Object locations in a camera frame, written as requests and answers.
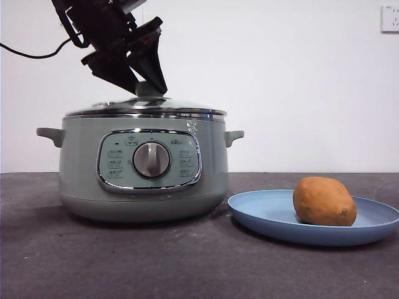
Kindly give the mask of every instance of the wall outlet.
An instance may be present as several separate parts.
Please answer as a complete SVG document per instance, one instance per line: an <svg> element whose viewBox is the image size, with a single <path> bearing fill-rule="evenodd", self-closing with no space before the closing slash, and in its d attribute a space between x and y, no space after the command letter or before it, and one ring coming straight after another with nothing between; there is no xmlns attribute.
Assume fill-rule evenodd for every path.
<svg viewBox="0 0 399 299"><path fill-rule="evenodd" d="M382 33L399 33L399 6L385 5L382 7Z"/></svg>

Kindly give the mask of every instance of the control panel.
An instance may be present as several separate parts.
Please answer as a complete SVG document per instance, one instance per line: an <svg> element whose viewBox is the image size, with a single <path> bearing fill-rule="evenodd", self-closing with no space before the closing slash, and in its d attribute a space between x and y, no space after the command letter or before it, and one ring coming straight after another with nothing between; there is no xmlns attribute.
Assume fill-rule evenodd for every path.
<svg viewBox="0 0 399 299"><path fill-rule="evenodd" d="M100 183L113 192L167 191L196 183L198 140L184 131L134 129L106 134L97 157Z"/></svg>

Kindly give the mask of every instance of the cooker base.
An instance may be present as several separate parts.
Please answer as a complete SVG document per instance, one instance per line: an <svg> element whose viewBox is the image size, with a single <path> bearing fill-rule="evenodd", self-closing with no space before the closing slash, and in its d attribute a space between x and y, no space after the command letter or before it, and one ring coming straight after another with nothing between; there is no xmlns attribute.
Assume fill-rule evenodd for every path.
<svg viewBox="0 0 399 299"><path fill-rule="evenodd" d="M170 201L96 201L61 195L72 213L96 221L143 223L170 221L204 214L226 197L226 193L185 197Z"/></svg>

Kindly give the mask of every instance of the button label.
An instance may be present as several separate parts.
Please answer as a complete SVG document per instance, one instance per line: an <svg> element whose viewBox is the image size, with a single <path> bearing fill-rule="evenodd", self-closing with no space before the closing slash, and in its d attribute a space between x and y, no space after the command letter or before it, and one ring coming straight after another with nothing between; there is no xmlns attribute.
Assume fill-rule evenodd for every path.
<svg viewBox="0 0 399 299"><path fill-rule="evenodd" d="M137 144L138 140L131 140L131 139L125 140L125 145L127 146L136 146Z"/></svg>
<svg viewBox="0 0 399 299"><path fill-rule="evenodd" d="M189 149L181 149L180 150L180 157L181 158L191 158L193 154Z"/></svg>
<svg viewBox="0 0 399 299"><path fill-rule="evenodd" d="M193 167L193 160L180 159L180 167Z"/></svg>
<svg viewBox="0 0 399 299"><path fill-rule="evenodd" d="M179 139L173 139L173 140L170 141L170 144L171 145L182 145L183 142L181 140L179 140Z"/></svg>
<svg viewBox="0 0 399 299"><path fill-rule="evenodd" d="M123 170L110 170L108 173L108 177L110 179L122 179L123 178Z"/></svg>
<svg viewBox="0 0 399 299"><path fill-rule="evenodd" d="M180 170L180 177L187 178L189 176L193 176L194 172L192 169L181 169Z"/></svg>
<svg viewBox="0 0 399 299"><path fill-rule="evenodd" d="M108 168L116 169L116 168L123 168L122 160L111 160L108 162Z"/></svg>
<svg viewBox="0 0 399 299"><path fill-rule="evenodd" d="M108 152L108 158L123 158L123 151L121 149L111 149Z"/></svg>

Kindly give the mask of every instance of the plate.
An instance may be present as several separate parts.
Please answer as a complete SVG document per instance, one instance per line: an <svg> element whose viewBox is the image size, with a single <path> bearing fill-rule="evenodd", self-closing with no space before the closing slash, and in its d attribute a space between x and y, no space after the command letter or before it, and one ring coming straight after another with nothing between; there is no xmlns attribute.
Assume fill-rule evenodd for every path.
<svg viewBox="0 0 399 299"><path fill-rule="evenodd" d="M294 190L261 190L228 199L233 217L259 234L300 244L353 246L376 242L393 233L399 211L377 201L352 196L357 217L351 226L301 223L292 203Z"/></svg>

